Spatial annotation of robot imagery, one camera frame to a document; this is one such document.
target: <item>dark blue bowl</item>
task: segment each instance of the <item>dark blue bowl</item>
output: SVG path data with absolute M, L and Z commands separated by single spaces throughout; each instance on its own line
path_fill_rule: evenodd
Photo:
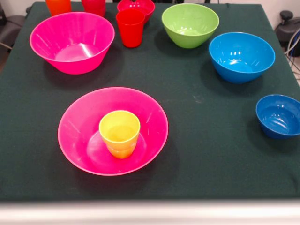
M 275 61 L 273 48 L 252 34 L 230 32 L 210 43 L 210 57 L 220 76 L 231 83 L 245 83 L 258 78 Z
M 300 102 L 285 95 L 267 95 L 256 104 L 262 130 L 271 138 L 300 135 Z

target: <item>red bowl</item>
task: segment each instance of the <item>red bowl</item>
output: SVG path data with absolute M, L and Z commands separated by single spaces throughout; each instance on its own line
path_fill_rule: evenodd
M 134 8 L 144 13 L 146 23 L 155 10 L 155 4 L 151 0 L 122 0 L 117 6 L 119 12 L 129 8 Z

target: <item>bowl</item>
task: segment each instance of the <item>bowl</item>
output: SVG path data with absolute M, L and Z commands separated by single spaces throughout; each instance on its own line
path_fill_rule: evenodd
M 125 159 L 114 157 L 99 132 L 101 119 L 111 111 L 126 110 L 140 121 L 135 150 Z M 66 158 L 96 175 L 116 176 L 136 171 L 162 150 L 168 136 L 163 108 L 149 95 L 123 87 L 103 88 L 76 100 L 63 114 L 58 141 Z
M 241 84 L 258 78 L 275 61 L 273 48 L 258 36 L 230 32 L 215 37 L 209 46 L 212 64 L 220 76 Z
M 30 35 L 32 50 L 66 74 L 96 69 L 113 42 L 105 18 L 85 12 L 63 13 L 42 21 Z
M 151 0 L 122 0 L 117 5 L 117 9 L 119 12 L 129 8 L 134 8 L 144 13 L 144 22 L 146 23 L 155 10 L 155 4 Z
M 300 102 L 285 95 L 268 95 L 256 104 L 262 130 L 271 138 L 300 135 Z
M 213 10 L 193 3 L 167 8 L 162 21 L 170 39 L 182 48 L 198 47 L 210 38 L 219 25 L 219 17 Z

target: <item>large pink bowl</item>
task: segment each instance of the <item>large pink bowl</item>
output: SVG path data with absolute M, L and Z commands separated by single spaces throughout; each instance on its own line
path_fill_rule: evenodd
M 66 74 L 97 68 L 113 42 L 114 28 L 105 18 L 85 12 L 52 16 L 31 33 L 33 51 Z
M 119 12 L 129 8 L 134 8 L 144 13 L 146 23 L 155 10 L 155 4 L 151 0 L 122 0 L 117 5 Z
M 126 159 L 112 156 L 98 130 L 103 116 L 127 110 L 140 120 L 141 129 L 133 154 Z M 63 154 L 78 168 L 103 176 L 123 175 L 151 162 L 168 136 L 163 108 L 149 95 L 123 87 L 103 88 L 76 100 L 63 114 L 58 141 Z

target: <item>dark green tablecloth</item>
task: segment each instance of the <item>dark green tablecloth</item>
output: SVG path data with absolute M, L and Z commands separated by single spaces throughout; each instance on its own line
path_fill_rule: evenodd
M 116 26 L 116 4 L 106 18 L 115 40 L 95 71 L 66 75 L 30 48 L 33 28 L 49 16 L 35 3 L 0 75 L 0 200 L 203 199 L 299 197 L 300 139 L 272 140 L 260 130 L 255 104 L 300 89 L 260 5 L 211 4 L 220 17 L 213 37 L 195 49 L 177 47 L 164 31 L 157 4 L 142 44 L 125 48 Z M 73 4 L 81 11 L 80 3 Z M 234 85 L 210 61 L 216 35 L 243 31 L 268 41 L 274 65 L 262 77 Z M 57 141 L 61 116 L 92 90 L 125 86 L 153 96 L 169 119 L 169 137 L 143 169 L 119 177 L 83 172 L 63 156 Z

